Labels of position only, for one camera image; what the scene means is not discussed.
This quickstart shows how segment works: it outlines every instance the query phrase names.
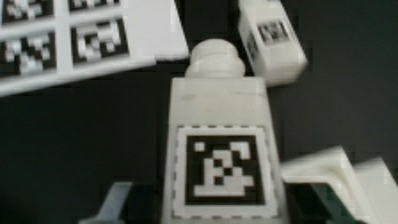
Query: white block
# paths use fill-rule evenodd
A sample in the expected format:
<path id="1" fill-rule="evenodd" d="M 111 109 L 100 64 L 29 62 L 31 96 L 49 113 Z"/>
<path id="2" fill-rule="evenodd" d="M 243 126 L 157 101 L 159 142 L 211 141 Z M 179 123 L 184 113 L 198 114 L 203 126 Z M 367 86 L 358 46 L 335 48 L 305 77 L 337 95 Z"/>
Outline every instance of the white block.
<path id="1" fill-rule="evenodd" d="M 353 169 L 379 224 L 394 224 L 398 220 L 398 187 L 381 159 L 362 162 Z"/>
<path id="2" fill-rule="evenodd" d="M 340 146 L 282 163 L 287 183 L 326 183 L 356 220 L 381 224 Z"/>
<path id="3" fill-rule="evenodd" d="M 278 1 L 239 0 L 239 37 L 266 86 L 294 82 L 307 59 Z"/>
<path id="4" fill-rule="evenodd" d="M 187 212 L 187 218 L 180 214 L 173 214 L 172 201 L 175 195 L 184 192 L 179 190 L 179 187 L 184 186 L 182 177 L 184 175 L 175 170 L 184 170 L 184 154 L 186 147 L 186 135 L 202 135 L 205 136 L 221 136 L 221 135 L 241 135 L 244 132 L 262 133 L 259 134 L 257 145 L 262 144 L 259 150 L 260 161 L 267 160 L 269 168 L 262 168 L 262 173 L 269 173 L 271 183 L 266 183 L 266 191 L 273 191 L 275 195 L 275 206 L 276 214 L 269 215 L 269 211 L 257 208 L 262 211 L 262 214 L 257 215 L 257 212 L 250 210 L 241 210 L 241 206 L 235 208 L 228 206 L 202 206 L 202 211 L 184 210 L 184 215 Z M 219 150 L 227 148 L 235 148 L 241 152 L 234 151 L 241 155 L 241 160 L 244 160 L 244 146 L 239 145 L 241 141 L 230 140 L 230 144 L 223 144 Z M 241 183 L 250 186 L 250 178 L 244 172 L 241 172 L 239 180 L 232 176 L 239 176 L 239 170 L 234 167 L 230 178 L 223 179 L 225 183 L 234 185 Z M 237 188 L 230 187 L 225 190 L 225 194 L 239 195 L 241 192 Z M 271 202 L 271 193 L 267 194 L 266 200 Z M 287 224 L 287 214 L 285 214 L 285 197 L 283 197 L 283 186 L 280 181 L 280 172 L 278 172 L 278 157 L 275 149 L 275 139 L 273 139 L 273 128 L 271 128 L 271 118 L 269 118 L 269 107 L 267 107 L 267 96 L 264 90 L 264 80 L 262 78 L 175 78 L 172 80 L 172 90 L 170 90 L 170 113 L 168 113 L 168 145 L 166 145 L 166 165 L 164 165 L 164 189 L 163 189 L 163 209 L 161 209 L 161 223 L 163 224 L 219 224 L 219 223 L 244 223 L 244 224 Z"/>

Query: rounded white knob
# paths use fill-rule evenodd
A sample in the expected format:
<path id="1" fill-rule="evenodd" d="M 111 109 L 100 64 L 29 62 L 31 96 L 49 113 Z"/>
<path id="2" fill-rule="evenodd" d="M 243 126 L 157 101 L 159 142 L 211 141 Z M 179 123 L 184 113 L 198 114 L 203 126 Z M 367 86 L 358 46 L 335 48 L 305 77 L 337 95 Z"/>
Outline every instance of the rounded white knob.
<path id="1" fill-rule="evenodd" d="M 237 57 L 235 48 L 221 39 L 209 39 L 196 44 L 191 50 L 189 63 L 195 63 L 195 61 L 211 54 L 225 54 Z"/>

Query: dark surface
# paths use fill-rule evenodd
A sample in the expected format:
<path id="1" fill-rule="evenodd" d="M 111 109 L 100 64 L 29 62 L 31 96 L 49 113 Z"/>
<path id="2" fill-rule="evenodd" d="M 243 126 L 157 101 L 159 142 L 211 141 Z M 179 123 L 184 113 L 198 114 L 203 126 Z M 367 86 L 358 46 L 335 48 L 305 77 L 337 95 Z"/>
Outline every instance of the dark surface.
<path id="1" fill-rule="evenodd" d="M 223 38 L 241 53 L 235 1 L 182 2 L 189 48 Z M 310 66 L 269 89 L 280 158 L 342 145 L 353 163 L 381 156 L 398 179 L 398 2 L 283 6 Z M 184 69 L 186 61 L 163 63 L 0 99 L 0 223 L 76 223 L 115 180 L 136 182 L 127 220 L 156 223 L 170 78 Z"/>

